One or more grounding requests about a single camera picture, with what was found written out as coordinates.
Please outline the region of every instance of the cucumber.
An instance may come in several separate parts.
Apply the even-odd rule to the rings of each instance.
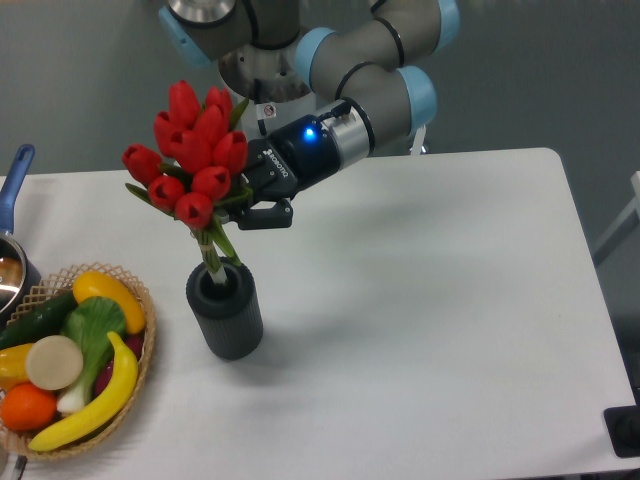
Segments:
[[[58,335],[64,319],[77,306],[71,290],[41,303],[0,332],[0,350]]]

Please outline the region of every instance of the yellow bell pepper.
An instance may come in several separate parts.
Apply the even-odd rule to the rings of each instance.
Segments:
[[[146,320],[138,300],[127,287],[106,273],[90,270],[80,274],[73,283],[73,296],[78,303],[90,297],[109,298],[120,305],[129,335],[144,329]]]
[[[38,433],[29,443],[36,452],[48,452],[78,440],[113,418],[127,403],[138,379],[138,360],[115,332],[107,333],[115,351],[113,376],[107,388],[77,413]]]
[[[33,343],[25,343],[0,350],[0,389],[6,392],[19,383],[29,381],[25,360],[32,346]]]

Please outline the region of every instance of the pot handle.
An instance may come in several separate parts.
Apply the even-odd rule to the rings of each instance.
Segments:
[[[16,152],[16,157],[11,164],[7,178],[0,190],[0,232],[13,233],[13,208],[22,186],[22,181],[27,175],[31,160],[36,153],[33,145],[22,145]]]

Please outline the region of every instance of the cooking pot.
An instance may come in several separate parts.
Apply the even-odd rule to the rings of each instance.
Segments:
[[[18,148],[0,190],[0,330],[4,329],[22,297],[40,282],[40,273],[12,237],[16,198],[34,155],[33,145]]]

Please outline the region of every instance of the white radish slice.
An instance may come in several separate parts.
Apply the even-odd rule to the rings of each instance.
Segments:
[[[36,387],[59,390],[78,378],[83,363],[82,351],[73,340],[51,335],[33,344],[25,359],[25,370]]]

